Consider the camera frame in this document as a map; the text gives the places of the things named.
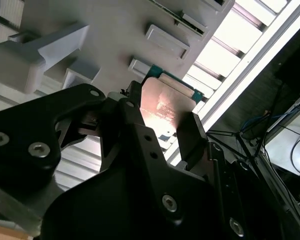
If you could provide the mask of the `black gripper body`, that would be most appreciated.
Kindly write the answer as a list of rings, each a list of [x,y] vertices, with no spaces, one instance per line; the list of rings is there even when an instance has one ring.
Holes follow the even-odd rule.
[[[159,199],[137,171],[108,169],[59,196],[41,225],[43,240],[222,240],[213,189],[201,178],[168,167]],[[176,202],[170,212],[162,202]]]

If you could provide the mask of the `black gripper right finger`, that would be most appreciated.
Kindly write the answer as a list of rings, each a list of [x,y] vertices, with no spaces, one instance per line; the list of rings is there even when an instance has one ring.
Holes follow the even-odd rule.
[[[207,236],[217,240],[252,240],[235,171],[225,159],[222,148],[208,140],[199,117],[188,113],[176,130],[185,169],[203,178],[198,191]]]

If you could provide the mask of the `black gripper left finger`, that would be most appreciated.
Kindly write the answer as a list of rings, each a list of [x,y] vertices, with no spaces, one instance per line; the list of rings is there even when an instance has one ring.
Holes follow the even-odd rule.
[[[0,214],[16,223],[42,223],[66,192],[54,179],[62,151],[88,135],[100,138],[101,159],[110,163],[100,173],[120,167],[136,171],[155,200],[168,188],[158,182],[170,166],[138,104],[80,84],[0,111]],[[176,211],[170,195],[161,200]]]

